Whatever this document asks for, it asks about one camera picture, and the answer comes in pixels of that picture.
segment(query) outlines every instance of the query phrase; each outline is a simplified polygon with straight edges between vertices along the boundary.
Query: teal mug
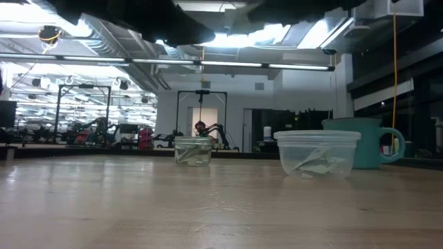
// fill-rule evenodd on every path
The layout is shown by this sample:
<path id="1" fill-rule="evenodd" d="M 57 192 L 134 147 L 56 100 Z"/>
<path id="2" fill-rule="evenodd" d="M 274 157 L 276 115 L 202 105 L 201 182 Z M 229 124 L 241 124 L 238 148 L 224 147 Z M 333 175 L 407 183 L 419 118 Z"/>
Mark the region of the teal mug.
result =
<path id="1" fill-rule="evenodd" d="M 358 131 L 361 139 L 357 141 L 353 169 L 379 169 L 380 164 L 393 163 L 404 157 L 406 143 L 404 137 L 392 128 L 382 128 L 381 120 L 375 118 L 339 118 L 324 120 L 325 130 Z M 399 139 L 399 152 L 393 156 L 385 156 L 380 152 L 380 138 L 393 133 Z"/>

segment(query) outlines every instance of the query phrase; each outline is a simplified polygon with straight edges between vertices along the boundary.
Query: mug handle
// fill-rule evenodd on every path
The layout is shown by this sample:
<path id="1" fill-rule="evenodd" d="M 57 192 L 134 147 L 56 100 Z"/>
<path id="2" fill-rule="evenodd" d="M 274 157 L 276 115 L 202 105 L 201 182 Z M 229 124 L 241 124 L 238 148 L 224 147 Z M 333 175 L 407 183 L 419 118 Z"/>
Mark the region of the mug handle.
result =
<path id="1" fill-rule="evenodd" d="M 400 131 L 393 128 L 380 128 L 380 138 L 387 133 L 392 133 L 399 139 L 399 153 L 395 154 L 394 156 L 385 156 L 380 152 L 381 163 L 393 163 L 396 160 L 403 158 L 404 151 L 406 149 L 406 142 Z"/>

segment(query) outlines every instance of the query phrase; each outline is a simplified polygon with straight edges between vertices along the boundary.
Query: table surface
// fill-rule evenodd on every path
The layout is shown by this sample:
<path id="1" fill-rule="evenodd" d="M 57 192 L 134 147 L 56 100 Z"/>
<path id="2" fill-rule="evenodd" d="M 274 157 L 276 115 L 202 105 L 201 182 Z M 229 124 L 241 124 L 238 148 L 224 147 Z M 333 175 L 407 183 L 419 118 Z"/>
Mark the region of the table surface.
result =
<path id="1" fill-rule="evenodd" d="M 288 177 L 277 160 L 74 156 L 0 168 L 2 249 L 441 248 L 443 172 Z"/>

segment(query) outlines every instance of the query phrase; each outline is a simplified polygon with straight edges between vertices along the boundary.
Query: desk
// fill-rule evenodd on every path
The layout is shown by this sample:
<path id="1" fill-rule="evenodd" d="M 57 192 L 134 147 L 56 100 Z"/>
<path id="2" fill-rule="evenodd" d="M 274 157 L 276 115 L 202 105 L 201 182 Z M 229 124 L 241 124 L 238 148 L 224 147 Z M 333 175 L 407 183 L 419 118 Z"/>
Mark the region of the desk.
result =
<path id="1" fill-rule="evenodd" d="M 443 172 L 286 177 L 278 160 L 74 156 L 0 168 L 2 249 L 441 248 Z"/>

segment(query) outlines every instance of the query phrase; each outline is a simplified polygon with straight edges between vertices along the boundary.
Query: clear plastic container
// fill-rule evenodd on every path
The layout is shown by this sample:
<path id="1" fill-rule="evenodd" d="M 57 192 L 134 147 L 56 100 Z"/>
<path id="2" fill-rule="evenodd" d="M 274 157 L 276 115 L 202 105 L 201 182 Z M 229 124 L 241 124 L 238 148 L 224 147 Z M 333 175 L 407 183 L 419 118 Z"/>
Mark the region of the clear plastic container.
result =
<path id="1" fill-rule="evenodd" d="M 283 170 L 288 175 L 303 178 L 349 176 L 360 137 L 359 132 L 353 131 L 282 131 L 274 134 Z"/>
<path id="2" fill-rule="evenodd" d="M 211 137 L 176 137 L 175 161 L 179 165 L 206 166 L 214 140 Z"/>

